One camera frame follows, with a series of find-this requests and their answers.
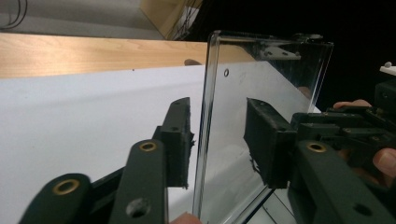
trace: cable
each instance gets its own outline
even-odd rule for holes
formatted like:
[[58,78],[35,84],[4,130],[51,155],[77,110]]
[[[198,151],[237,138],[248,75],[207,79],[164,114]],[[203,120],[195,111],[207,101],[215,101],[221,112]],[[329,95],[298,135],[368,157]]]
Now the cable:
[[18,0],[18,6],[19,6],[19,9],[18,9],[17,18],[13,22],[11,22],[9,25],[6,25],[4,27],[0,27],[0,30],[13,29],[13,28],[19,26],[21,24],[21,22],[24,20],[24,18],[26,16],[26,12],[27,12],[27,0],[25,0],[25,9],[24,9],[24,12],[23,12],[23,16],[21,17],[20,21],[17,22],[18,18],[21,15],[21,0]]
[[192,15],[195,14],[196,10],[198,10],[201,7],[201,4],[203,3],[201,1],[201,3],[194,9],[194,11],[192,11],[193,6],[196,3],[196,0],[192,0],[192,2],[189,2],[190,4],[187,4],[188,6],[191,6],[187,12],[186,15],[186,19],[184,20],[183,24],[177,29],[176,34],[174,35],[174,39],[177,39],[179,36],[185,34],[188,32],[189,30],[189,24],[190,24],[190,20]]
[[13,25],[20,18],[20,15],[21,15],[21,0],[18,0],[18,15],[17,15],[17,17],[15,18],[14,21],[11,21],[10,8],[8,8],[8,12],[9,12],[9,22],[8,22],[8,24],[6,26]]

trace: clear plastic panel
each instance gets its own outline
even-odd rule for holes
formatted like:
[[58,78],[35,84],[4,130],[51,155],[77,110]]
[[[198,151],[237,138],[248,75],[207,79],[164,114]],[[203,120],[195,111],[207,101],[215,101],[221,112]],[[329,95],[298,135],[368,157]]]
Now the clear plastic panel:
[[243,221],[270,192],[244,140],[247,98],[269,103],[287,121],[314,110],[332,43],[306,37],[210,37],[193,205],[203,223]]

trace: hand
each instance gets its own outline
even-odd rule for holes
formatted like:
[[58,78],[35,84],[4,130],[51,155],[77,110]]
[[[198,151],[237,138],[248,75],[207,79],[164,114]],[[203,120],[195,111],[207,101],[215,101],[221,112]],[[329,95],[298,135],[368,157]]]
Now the hand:
[[[371,106],[367,101],[356,100],[353,102],[338,102],[333,108],[341,108],[345,105]],[[383,148],[375,153],[373,157],[374,166],[383,173],[385,184],[389,187],[396,176],[396,149]]]
[[170,224],[202,224],[202,222],[198,219],[198,217],[195,217],[189,213],[184,213],[175,220],[171,221]]
[[373,157],[375,167],[384,174],[385,184],[390,187],[396,176],[396,149],[383,148]]

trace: transparent acrylic sheet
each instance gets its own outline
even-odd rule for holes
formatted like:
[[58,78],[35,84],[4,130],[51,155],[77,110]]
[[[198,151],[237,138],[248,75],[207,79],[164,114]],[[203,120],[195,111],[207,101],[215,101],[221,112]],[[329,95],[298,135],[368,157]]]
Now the transparent acrylic sheet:
[[265,198],[243,136],[247,98],[287,121],[312,112],[332,43],[216,31],[209,39],[193,212],[203,223],[240,223]]

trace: screw hole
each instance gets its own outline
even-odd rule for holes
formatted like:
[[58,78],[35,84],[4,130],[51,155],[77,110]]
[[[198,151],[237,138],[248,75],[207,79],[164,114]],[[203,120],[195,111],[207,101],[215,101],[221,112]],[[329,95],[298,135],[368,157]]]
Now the screw hole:
[[353,206],[353,209],[355,209],[355,211],[367,217],[370,217],[373,214],[370,208],[360,203],[355,204],[355,206]]
[[149,213],[151,209],[149,199],[138,198],[126,206],[126,215],[131,218],[143,217]]

